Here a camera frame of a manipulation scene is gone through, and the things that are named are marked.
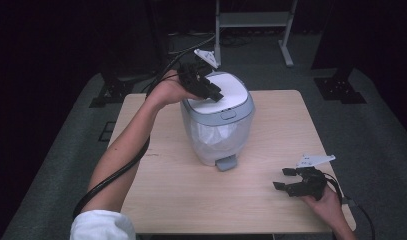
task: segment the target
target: black controller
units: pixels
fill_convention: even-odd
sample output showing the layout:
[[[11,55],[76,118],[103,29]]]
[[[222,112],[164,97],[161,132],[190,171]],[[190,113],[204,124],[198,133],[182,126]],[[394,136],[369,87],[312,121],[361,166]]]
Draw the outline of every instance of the black controller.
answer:
[[[177,70],[181,85],[190,93],[203,99],[210,98],[215,102],[224,96],[221,89],[205,78],[212,69],[207,64],[182,64]]]
[[[314,167],[304,168],[284,168],[283,173],[285,176],[299,175],[303,179],[301,182],[284,184],[274,182],[275,189],[286,191],[290,197],[301,197],[311,195],[318,201],[322,198],[327,179],[324,173]]]

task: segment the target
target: white shelf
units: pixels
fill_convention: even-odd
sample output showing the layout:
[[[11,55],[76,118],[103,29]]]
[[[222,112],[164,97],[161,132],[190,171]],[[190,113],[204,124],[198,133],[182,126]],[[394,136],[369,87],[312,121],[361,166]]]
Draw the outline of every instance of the white shelf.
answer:
[[[289,12],[221,13],[220,27],[285,27]]]

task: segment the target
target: floor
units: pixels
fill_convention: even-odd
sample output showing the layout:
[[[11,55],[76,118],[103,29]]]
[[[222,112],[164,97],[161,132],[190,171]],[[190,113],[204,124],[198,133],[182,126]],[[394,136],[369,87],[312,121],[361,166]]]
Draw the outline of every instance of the floor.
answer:
[[[192,47],[207,36],[173,36],[171,51]],[[322,98],[314,78],[330,77],[335,69],[312,70],[320,34],[291,35],[289,51],[295,66],[285,66],[277,41],[281,35],[232,39],[222,47],[222,66],[249,90],[300,91],[343,192],[364,207],[377,239],[407,239],[407,132],[362,72],[349,82],[365,104],[342,104]],[[210,50],[213,45],[202,46]],[[192,55],[182,61],[190,61]],[[148,81],[134,87],[141,92]],[[72,211],[85,194],[91,172],[107,147],[99,141],[107,122],[116,121],[120,103],[90,108],[104,82],[100,74],[84,88],[50,149],[3,239],[67,239]],[[352,208],[359,239],[370,239],[365,215]],[[275,239],[331,239],[330,234],[275,235]],[[272,239],[262,236],[153,236],[162,239]]]

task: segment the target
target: table top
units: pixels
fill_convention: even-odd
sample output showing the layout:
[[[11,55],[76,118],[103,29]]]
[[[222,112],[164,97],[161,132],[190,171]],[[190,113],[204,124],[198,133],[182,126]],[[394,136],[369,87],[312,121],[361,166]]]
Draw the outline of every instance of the table top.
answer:
[[[275,190],[273,181],[300,182],[284,176],[303,154],[326,155],[298,91],[251,91],[255,116],[238,166],[226,172],[201,163],[188,141],[180,105],[159,112],[150,146],[142,158],[122,213],[139,234],[271,234],[331,230],[300,199]],[[125,98],[111,142],[145,99]],[[335,176],[330,163],[317,169]],[[355,220],[343,211],[352,229]]]

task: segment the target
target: white shirt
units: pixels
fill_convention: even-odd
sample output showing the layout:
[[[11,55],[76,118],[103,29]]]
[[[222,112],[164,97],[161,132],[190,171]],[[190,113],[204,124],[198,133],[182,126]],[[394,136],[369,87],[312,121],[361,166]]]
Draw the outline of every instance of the white shirt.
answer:
[[[135,240],[135,230],[131,220],[121,213],[92,210],[75,218],[71,226],[70,239]]]

